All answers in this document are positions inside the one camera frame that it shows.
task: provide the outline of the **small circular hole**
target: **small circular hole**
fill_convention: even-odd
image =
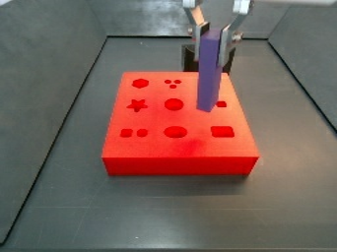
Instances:
[[[187,135],[187,129],[181,126],[171,126],[165,129],[163,134],[169,138],[183,138]]]
[[[181,110],[183,106],[185,106],[185,102],[178,98],[169,98],[165,101],[165,107],[169,110],[173,110],[173,111]]]
[[[147,136],[147,130],[146,129],[139,129],[136,131],[136,136],[140,137],[140,138],[146,137]]]

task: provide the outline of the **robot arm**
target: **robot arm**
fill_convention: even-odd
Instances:
[[[330,5],[337,0],[257,0],[267,3],[289,3],[305,5]],[[183,0],[185,11],[193,25],[195,39],[195,61],[199,61],[201,37],[210,30],[210,22],[205,20],[201,4],[203,0]],[[234,0],[233,13],[237,17],[231,24],[221,30],[221,41],[217,65],[223,67],[229,59],[229,51],[242,39],[242,32],[237,31],[254,6],[254,0]]]
[[[237,31],[254,0],[234,0],[234,21],[221,30],[210,31],[210,23],[205,20],[201,4],[203,0],[183,0],[183,7],[193,25],[191,34],[195,39],[195,61],[199,61],[198,105],[197,109],[210,112],[218,99],[221,70],[229,61],[229,55],[235,44],[242,39],[242,32]],[[257,0],[270,3],[293,3],[329,5],[337,0]]]

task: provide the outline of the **red shape sorter block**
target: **red shape sorter block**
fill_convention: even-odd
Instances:
[[[110,175],[242,174],[259,157],[235,91],[197,110],[198,73],[124,73],[103,162]]]

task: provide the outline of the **purple rectangular prism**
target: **purple rectangular prism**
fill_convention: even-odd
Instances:
[[[197,109],[211,112],[218,99],[222,67],[217,66],[221,29],[202,35],[199,54],[199,80]]]

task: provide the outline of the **star-shaped hole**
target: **star-shaped hole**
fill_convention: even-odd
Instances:
[[[131,104],[127,106],[127,108],[132,108],[134,112],[139,112],[143,108],[147,108],[147,105],[144,104],[144,99],[132,99]]]

